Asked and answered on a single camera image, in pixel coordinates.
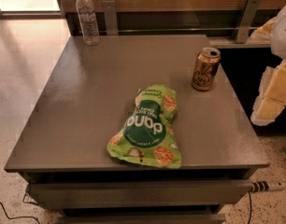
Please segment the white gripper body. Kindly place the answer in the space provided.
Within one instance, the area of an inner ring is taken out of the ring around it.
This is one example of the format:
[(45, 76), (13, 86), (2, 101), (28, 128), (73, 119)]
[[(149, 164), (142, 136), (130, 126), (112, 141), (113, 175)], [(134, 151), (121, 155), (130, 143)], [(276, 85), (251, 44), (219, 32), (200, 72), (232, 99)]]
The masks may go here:
[(278, 13), (271, 32), (271, 51), (286, 60), (286, 5)]

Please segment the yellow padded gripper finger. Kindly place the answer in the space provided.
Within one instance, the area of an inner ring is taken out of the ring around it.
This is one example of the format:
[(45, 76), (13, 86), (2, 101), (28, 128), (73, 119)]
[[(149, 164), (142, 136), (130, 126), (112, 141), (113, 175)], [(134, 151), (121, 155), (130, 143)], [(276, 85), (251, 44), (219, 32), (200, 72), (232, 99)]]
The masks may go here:
[(263, 72), (250, 120), (257, 126), (266, 126), (274, 122), (285, 107), (286, 60), (283, 60), (276, 68), (267, 66)]

